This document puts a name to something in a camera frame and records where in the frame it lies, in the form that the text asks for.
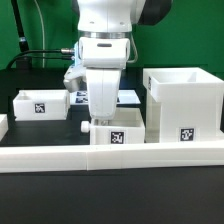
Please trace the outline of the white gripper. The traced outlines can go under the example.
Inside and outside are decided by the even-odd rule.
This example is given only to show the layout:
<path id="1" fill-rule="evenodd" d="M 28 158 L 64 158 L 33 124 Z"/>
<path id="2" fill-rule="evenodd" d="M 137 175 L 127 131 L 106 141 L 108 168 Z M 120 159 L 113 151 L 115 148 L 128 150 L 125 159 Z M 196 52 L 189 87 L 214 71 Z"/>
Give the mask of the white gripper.
<path id="1" fill-rule="evenodd" d="M 121 72 L 126 68 L 129 54 L 128 38 L 79 39 L 79 55 L 86 69 L 88 105 L 93 119 L 113 119 Z"/>

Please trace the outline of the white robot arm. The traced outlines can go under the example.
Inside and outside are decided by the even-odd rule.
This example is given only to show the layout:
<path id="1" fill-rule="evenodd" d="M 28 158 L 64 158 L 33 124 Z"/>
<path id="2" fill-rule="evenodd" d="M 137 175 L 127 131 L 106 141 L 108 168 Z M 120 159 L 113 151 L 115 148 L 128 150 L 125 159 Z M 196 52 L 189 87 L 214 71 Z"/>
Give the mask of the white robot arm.
<path id="1" fill-rule="evenodd" d="M 72 0 L 78 14 L 78 50 L 85 68 L 90 116 L 114 117 L 121 72 L 130 62 L 132 26 L 155 25 L 173 0 Z"/>

